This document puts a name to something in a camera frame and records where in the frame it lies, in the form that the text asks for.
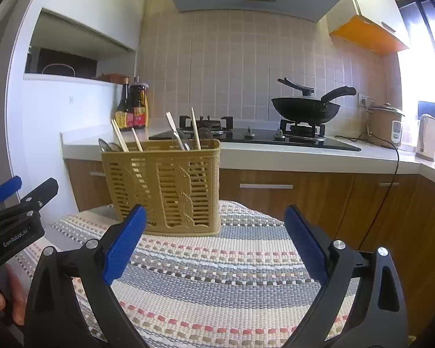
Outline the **person's left hand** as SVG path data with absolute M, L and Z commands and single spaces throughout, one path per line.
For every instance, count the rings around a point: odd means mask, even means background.
M 11 316 L 14 323 L 23 326 L 25 324 L 27 302 L 24 287 L 8 263 L 1 266 L 0 279 L 7 291 L 6 296 L 0 292 L 0 312 L 4 311 L 7 306 L 11 306 Z

